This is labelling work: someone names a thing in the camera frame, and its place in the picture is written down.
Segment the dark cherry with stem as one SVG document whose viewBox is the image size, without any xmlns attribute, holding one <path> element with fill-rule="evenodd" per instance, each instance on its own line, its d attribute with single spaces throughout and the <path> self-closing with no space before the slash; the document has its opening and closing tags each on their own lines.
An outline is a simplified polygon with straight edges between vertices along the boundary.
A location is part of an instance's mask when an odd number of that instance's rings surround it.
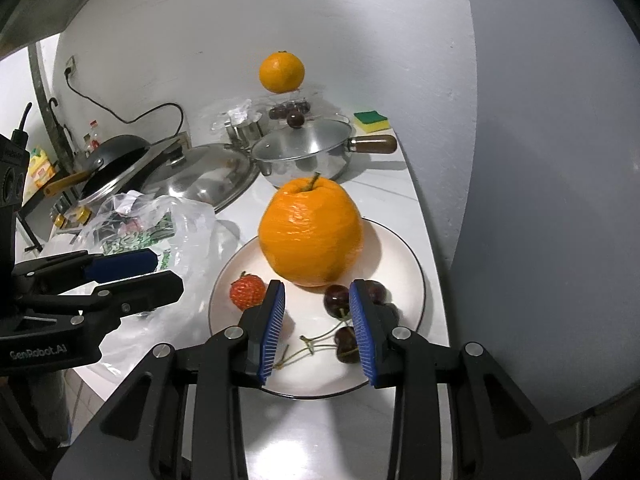
<svg viewBox="0 0 640 480">
<path fill-rule="evenodd" d="M 338 353 L 345 353 L 356 348 L 355 335 L 352 326 L 348 324 L 350 320 L 349 291 L 346 286 L 330 285 L 323 294 L 323 307 L 326 313 L 337 320 L 337 323 L 330 330 L 324 333 L 306 337 L 300 336 L 306 349 L 310 354 L 315 354 L 318 349 L 328 348 L 328 340 L 333 338 L 333 344 Z"/>
</svg>

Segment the oil bottle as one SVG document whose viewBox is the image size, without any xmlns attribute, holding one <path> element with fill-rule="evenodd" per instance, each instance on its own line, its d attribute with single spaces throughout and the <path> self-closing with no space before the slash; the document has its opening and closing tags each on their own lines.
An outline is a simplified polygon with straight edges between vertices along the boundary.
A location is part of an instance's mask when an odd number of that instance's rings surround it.
<svg viewBox="0 0 640 480">
<path fill-rule="evenodd" d="M 86 155 L 86 157 L 89 157 L 94 151 L 94 147 L 92 145 L 91 136 L 90 136 L 89 133 L 86 133 L 84 135 L 84 142 L 85 142 L 85 155 Z"/>
</svg>

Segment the dark cherry cluster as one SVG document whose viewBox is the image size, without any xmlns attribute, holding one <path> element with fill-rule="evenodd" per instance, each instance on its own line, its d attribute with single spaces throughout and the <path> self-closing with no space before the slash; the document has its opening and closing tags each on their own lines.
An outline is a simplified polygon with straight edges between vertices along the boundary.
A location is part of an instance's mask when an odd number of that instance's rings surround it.
<svg viewBox="0 0 640 480">
<path fill-rule="evenodd" d="M 359 296 L 361 300 L 367 300 L 371 304 L 390 306 L 390 293 L 382 283 L 375 280 L 360 281 Z"/>
</svg>

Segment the crumpled clear plastic bag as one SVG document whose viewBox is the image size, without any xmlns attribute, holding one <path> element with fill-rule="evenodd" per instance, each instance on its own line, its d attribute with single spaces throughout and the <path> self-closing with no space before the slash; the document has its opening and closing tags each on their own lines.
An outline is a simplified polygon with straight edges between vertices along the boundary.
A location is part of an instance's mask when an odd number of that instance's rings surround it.
<svg viewBox="0 0 640 480">
<path fill-rule="evenodd" d="M 226 122 L 230 122 L 232 126 L 257 122 L 261 127 L 269 122 L 265 104 L 253 99 L 216 101 L 209 105 L 207 113 L 211 133 L 220 133 Z"/>
</svg>

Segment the orange on glass container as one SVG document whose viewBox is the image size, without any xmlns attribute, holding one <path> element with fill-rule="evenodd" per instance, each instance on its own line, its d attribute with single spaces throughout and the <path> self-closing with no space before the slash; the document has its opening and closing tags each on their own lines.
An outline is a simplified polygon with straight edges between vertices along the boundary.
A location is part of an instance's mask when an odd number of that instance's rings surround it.
<svg viewBox="0 0 640 480">
<path fill-rule="evenodd" d="M 272 93 L 288 93 L 297 90 L 305 79 L 305 65 L 294 54 L 286 51 L 267 56 L 259 67 L 259 81 Z"/>
</svg>

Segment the strawberry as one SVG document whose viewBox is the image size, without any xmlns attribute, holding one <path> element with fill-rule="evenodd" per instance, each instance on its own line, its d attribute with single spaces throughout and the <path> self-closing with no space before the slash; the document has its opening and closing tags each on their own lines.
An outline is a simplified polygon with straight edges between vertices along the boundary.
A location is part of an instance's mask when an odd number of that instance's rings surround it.
<svg viewBox="0 0 640 480">
<path fill-rule="evenodd" d="M 229 298 L 235 307 L 245 311 L 259 306 L 265 298 L 266 290 L 265 282 L 258 275 L 242 272 L 231 284 Z"/>
</svg>

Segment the large steel wok lid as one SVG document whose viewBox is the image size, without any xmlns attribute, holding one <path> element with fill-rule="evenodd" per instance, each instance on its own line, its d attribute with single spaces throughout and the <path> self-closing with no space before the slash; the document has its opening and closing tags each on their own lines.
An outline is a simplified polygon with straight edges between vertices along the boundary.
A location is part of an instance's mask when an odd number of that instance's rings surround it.
<svg viewBox="0 0 640 480">
<path fill-rule="evenodd" d="M 211 143 L 187 150 L 178 146 L 144 180 L 140 192 L 196 200 L 219 212 L 239 198 L 257 175 L 250 156 L 231 144 Z"/>
</svg>

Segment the steel induction cooker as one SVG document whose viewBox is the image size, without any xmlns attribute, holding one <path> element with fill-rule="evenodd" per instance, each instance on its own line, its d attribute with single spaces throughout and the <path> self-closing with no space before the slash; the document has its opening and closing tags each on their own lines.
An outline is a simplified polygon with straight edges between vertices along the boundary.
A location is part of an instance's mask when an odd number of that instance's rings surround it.
<svg viewBox="0 0 640 480">
<path fill-rule="evenodd" d="M 132 156 L 133 164 L 129 165 L 123 160 L 115 170 L 107 169 L 102 176 L 98 174 L 85 181 L 85 185 L 80 190 L 78 202 L 71 204 L 66 211 L 62 211 L 65 192 L 77 184 L 58 193 L 63 197 L 56 204 L 58 215 L 54 219 L 54 225 L 57 228 L 62 228 L 72 222 L 85 223 L 89 214 L 96 212 L 108 196 L 118 192 L 127 192 L 130 188 L 135 190 L 140 188 L 149 174 L 162 162 L 160 158 L 163 154 L 176 143 L 181 143 L 188 148 L 190 146 L 189 135 L 186 132 L 179 132 L 174 136 L 157 141 L 151 144 L 141 157 Z"/>
</svg>

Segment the white plate with dark rim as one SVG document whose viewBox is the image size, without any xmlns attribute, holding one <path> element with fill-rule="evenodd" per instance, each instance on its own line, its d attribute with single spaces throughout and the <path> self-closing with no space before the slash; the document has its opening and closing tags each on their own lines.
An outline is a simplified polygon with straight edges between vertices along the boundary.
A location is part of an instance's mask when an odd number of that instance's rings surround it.
<svg viewBox="0 0 640 480">
<path fill-rule="evenodd" d="M 375 280 L 386 287 L 399 310 L 402 325 L 415 330 L 421 324 L 431 293 L 420 257 L 427 248 L 424 228 L 391 230 L 373 220 L 364 222 L 363 251 L 355 265 L 337 283 L 347 286 L 356 278 Z M 209 299 L 208 322 L 216 334 L 238 324 L 241 310 L 232 304 L 230 288 L 246 271 L 268 283 L 278 278 L 254 238 L 241 247 L 220 272 Z M 264 389 L 292 399 L 321 399 L 363 386 L 367 378 L 358 364 L 337 361 L 333 333 L 337 320 L 323 307 L 323 289 L 284 283 L 285 318 L 276 359 L 286 359 L 273 370 Z"/>
</svg>

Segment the steel condiment cups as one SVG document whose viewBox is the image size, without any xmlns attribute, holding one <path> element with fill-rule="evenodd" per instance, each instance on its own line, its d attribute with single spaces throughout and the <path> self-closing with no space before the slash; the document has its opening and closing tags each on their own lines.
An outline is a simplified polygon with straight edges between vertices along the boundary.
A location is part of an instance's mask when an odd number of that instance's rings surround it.
<svg viewBox="0 0 640 480">
<path fill-rule="evenodd" d="M 224 128 L 227 131 L 231 143 L 240 148 L 250 148 L 258 142 L 263 136 L 260 120 L 262 113 L 256 113 L 247 116 L 242 122 L 235 124 L 231 119 L 224 122 Z"/>
</svg>

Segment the large orange with stem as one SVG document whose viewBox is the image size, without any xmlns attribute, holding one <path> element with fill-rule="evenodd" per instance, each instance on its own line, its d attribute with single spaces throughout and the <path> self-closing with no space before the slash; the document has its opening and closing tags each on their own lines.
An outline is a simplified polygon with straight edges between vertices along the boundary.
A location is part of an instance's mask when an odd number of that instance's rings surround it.
<svg viewBox="0 0 640 480">
<path fill-rule="evenodd" d="M 282 185 L 258 226 L 271 269 L 306 288 L 336 282 L 359 258 L 363 220 L 344 188 L 314 174 Z"/>
</svg>

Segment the green yellow sponge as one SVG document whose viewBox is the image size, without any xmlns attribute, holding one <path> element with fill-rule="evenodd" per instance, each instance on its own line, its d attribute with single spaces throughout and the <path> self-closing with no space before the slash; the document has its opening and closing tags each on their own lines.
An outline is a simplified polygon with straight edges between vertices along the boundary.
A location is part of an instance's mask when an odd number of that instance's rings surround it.
<svg viewBox="0 0 640 480">
<path fill-rule="evenodd" d="M 374 133 L 390 128 L 390 122 L 386 116 L 381 115 L 376 110 L 367 112 L 355 112 L 352 114 L 354 124 L 365 133 Z"/>
</svg>

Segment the clear glass container with cherries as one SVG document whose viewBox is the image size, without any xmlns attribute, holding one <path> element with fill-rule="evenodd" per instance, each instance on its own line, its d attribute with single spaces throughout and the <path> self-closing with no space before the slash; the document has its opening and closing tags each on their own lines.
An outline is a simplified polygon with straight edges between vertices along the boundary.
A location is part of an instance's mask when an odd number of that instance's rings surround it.
<svg viewBox="0 0 640 480">
<path fill-rule="evenodd" d="M 314 89 L 275 94 L 266 101 L 266 116 L 270 122 L 286 122 L 292 113 L 315 118 L 321 112 L 322 98 L 322 92 Z"/>
</svg>

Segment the grey refrigerator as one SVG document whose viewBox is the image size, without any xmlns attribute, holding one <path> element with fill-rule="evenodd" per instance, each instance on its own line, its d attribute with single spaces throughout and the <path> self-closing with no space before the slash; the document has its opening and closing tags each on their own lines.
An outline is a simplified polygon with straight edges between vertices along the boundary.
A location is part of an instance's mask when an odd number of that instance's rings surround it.
<svg viewBox="0 0 640 480">
<path fill-rule="evenodd" d="M 639 380 L 639 45 L 612 0 L 470 0 L 477 124 L 451 331 L 550 422 Z"/>
</svg>

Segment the yellow detergent bottle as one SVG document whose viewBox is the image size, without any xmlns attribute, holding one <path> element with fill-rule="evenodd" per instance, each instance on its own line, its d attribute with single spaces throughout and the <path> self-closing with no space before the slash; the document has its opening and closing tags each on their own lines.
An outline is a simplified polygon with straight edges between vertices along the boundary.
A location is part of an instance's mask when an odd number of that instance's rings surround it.
<svg viewBox="0 0 640 480">
<path fill-rule="evenodd" d="M 55 169 L 46 151 L 35 146 L 30 151 L 26 195 L 32 196 L 55 176 Z"/>
</svg>

